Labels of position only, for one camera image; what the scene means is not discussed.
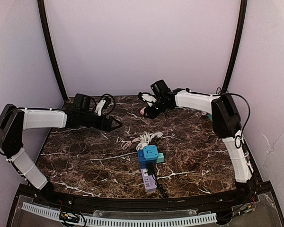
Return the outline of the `small teal plug adapter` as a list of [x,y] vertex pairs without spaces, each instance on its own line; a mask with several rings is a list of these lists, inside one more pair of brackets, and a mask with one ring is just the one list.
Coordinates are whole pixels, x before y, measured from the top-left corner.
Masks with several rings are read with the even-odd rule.
[[164,154],[163,153],[159,153],[158,157],[156,159],[156,163],[163,163],[164,162]]

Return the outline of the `dark blue cube socket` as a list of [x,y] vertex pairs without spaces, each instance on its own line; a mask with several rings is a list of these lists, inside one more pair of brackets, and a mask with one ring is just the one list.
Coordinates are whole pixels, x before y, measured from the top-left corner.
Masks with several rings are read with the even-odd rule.
[[157,160],[157,158],[159,156],[157,151],[153,152],[153,153],[147,153],[147,155],[150,156],[151,159],[146,159],[144,157],[144,151],[143,150],[137,151],[137,154],[138,154],[140,169],[145,169],[147,163],[156,164],[156,160]]

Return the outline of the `black plug adapter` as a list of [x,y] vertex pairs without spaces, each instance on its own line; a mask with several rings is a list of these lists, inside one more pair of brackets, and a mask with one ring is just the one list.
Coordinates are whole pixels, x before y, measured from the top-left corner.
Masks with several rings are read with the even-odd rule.
[[156,170],[155,170],[155,166],[153,163],[147,163],[146,164],[146,169],[147,169],[147,172],[148,172],[148,175],[151,175],[153,177],[153,180],[155,181],[155,184],[157,186],[157,189],[158,189],[158,194],[161,198],[163,199],[167,199],[169,196],[168,196],[168,193],[167,191],[164,189],[164,187],[162,186],[162,184],[160,184],[158,182],[158,179],[157,179],[157,175],[156,175]]

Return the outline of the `purple power strip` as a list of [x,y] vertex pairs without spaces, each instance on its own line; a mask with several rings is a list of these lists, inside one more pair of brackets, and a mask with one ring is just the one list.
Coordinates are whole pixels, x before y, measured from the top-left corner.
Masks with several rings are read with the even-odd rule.
[[144,183],[144,188],[146,192],[154,192],[157,189],[155,180],[153,179],[154,175],[148,175],[147,169],[141,168],[142,179]]

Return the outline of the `teal power strip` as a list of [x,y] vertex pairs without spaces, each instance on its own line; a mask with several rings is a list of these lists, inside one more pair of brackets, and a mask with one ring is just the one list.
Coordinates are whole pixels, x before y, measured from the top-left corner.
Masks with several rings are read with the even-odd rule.
[[205,115],[206,115],[206,116],[208,116],[208,118],[209,118],[211,121],[213,121],[213,117],[212,117],[212,115],[211,115],[211,114],[206,113]]

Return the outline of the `blue adapter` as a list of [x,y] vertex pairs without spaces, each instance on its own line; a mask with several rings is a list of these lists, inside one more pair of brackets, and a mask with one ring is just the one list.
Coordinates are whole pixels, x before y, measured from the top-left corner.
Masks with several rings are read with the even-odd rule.
[[145,146],[143,148],[143,156],[147,161],[156,160],[159,156],[157,146],[155,145]]

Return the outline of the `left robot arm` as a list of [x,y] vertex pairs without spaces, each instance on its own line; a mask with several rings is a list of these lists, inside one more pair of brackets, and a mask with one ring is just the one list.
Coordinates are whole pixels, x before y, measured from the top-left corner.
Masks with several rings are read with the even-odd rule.
[[41,192],[53,191],[54,185],[29,157],[22,142],[23,131],[39,128],[75,129],[80,126],[111,132],[122,123],[105,113],[109,105],[115,105],[110,94],[104,94],[99,102],[91,96],[76,94],[72,105],[65,109],[27,108],[7,104],[0,115],[0,154],[5,156],[18,174]]

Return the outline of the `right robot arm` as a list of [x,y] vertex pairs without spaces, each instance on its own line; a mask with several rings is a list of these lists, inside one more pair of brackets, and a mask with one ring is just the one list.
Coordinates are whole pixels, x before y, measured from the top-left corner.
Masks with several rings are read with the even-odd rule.
[[251,186],[253,167],[243,139],[244,124],[233,100],[234,93],[204,94],[188,88],[171,90],[164,80],[151,85],[152,94],[140,92],[138,98],[147,103],[144,117],[155,119],[176,107],[205,112],[212,117],[213,132],[222,139],[230,155],[237,187]]

